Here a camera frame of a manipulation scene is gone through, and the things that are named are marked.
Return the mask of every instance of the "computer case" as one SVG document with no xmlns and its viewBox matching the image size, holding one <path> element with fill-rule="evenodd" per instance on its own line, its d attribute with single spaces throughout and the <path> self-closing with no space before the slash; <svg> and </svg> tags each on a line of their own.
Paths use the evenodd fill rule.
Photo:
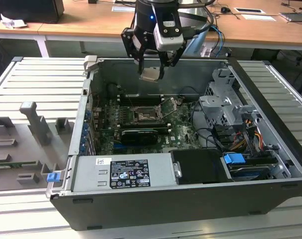
<svg viewBox="0 0 302 239">
<path fill-rule="evenodd" d="M 62 0 L 0 0 L 0 14 L 10 19 L 57 23 L 63 12 Z"/>
</svg>

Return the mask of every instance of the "blue latch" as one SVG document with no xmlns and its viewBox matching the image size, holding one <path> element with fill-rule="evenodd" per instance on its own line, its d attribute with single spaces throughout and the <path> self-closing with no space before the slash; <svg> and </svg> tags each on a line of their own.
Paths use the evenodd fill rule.
<svg viewBox="0 0 302 239">
<path fill-rule="evenodd" d="M 47 182 L 60 182 L 60 172 L 59 173 L 48 173 Z"/>
<path fill-rule="evenodd" d="M 245 158 L 241 153 L 228 153 L 224 156 L 225 162 L 228 163 L 245 163 Z"/>
</svg>

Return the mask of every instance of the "power supply label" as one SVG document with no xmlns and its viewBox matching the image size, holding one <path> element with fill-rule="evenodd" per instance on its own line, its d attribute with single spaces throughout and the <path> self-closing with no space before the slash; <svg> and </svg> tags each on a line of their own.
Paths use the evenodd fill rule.
<svg viewBox="0 0 302 239">
<path fill-rule="evenodd" d="M 110 187 L 112 189 L 150 187 L 148 160 L 111 161 Z"/>
</svg>

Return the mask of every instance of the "motherboard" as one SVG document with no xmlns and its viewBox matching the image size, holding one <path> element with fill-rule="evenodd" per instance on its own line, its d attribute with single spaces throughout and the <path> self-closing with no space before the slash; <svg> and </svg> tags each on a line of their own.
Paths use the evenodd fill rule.
<svg viewBox="0 0 302 239">
<path fill-rule="evenodd" d="M 93 113 L 100 155 L 201 148 L 189 121 L 191 103 L 177 97 L 102 100 Z"/>
</svg>

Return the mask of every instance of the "white table leg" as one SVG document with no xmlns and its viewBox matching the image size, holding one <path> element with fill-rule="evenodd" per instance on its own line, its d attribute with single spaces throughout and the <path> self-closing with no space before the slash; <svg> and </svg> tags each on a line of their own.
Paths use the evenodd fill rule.
<svg viewBox="0 0 302 239">
<path fill-rule="evenodd" d="M 35 41 L 37 41 L 40 53 L 42 57 L 50 57 L 50 53 L 46 46 L 46 37 L 45 36 L 36 36 Z"/>
<path fill-rule="evenodd" d="M 81 53 L 87 53 L 85 43 L 83 41 L 79 41 Z"/>
</svg>

